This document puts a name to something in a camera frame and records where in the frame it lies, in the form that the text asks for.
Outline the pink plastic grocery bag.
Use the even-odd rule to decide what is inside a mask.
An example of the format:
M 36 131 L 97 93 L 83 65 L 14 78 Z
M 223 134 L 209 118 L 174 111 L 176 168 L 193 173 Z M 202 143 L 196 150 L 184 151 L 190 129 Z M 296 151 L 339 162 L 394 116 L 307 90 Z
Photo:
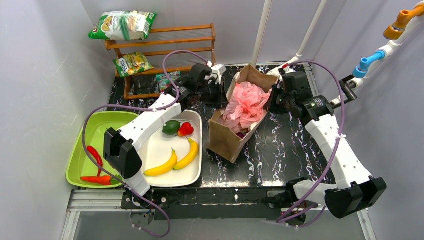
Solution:
M 266 115 L 264 110 L 271 92 L 248 81 L 236 83 L 220 122 L 235 134 L 251 130 Z

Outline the brown burlap tote bag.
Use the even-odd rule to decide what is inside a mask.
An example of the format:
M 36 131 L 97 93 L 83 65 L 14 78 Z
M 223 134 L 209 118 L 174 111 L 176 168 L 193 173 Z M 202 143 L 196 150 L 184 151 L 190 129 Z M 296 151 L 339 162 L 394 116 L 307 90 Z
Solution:
M 265 94 L 271 94 L 272 86 L 278 81 L 278 77 L 260 73 L 254 66 L 247 65 L 237 72 L 225 92 L 225 96 L 230 99 L 233 96 L 236 86 L 246 82 L 257 86 Z M 231 126 L 224 125 L 225 109 L 217 109 L 208 120 L 209 140 L 206 148 L 223 157 L 234 164 L 242 151 L 242 148 L 254 135 L 259 125 L 265 119 L 268 111 L 264 109 L 266 101 L 259 104 L 258 110 L 263 114 L 254 117 L 254 121 L 247 127 L 241 128 L 245 132 L 244 137 L 237 135 Z

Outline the purple grape candy packet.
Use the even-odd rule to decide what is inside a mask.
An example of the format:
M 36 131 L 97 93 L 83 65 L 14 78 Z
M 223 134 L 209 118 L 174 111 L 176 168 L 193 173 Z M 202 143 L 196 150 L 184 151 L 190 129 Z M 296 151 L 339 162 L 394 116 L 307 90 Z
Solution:
M 243 138 L 245 138 L 245 137 L 246 137 L 247 133 L 246 133 L 246 132 L 238 132 L 236 135 L 237 135 L 239 138 L 243 139 Z

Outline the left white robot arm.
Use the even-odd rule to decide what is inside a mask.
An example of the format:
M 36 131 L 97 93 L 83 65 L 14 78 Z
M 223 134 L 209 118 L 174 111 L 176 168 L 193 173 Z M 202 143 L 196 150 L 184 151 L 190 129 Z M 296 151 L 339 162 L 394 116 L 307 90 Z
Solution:
M 126 186 L 144 196 L 151 186 L 142 173 L 143 162 L 139 150 L 164 124 L 190 108 L 196 102 L 220 108 L 227 104 L 222 76 L 223 64 L 208 67 L 195 64 L 188 75 L 178 78 L 157 101 L 135 120 L 118 130 L 109 128 L 104 134 L 104 159 L 123 178 Z

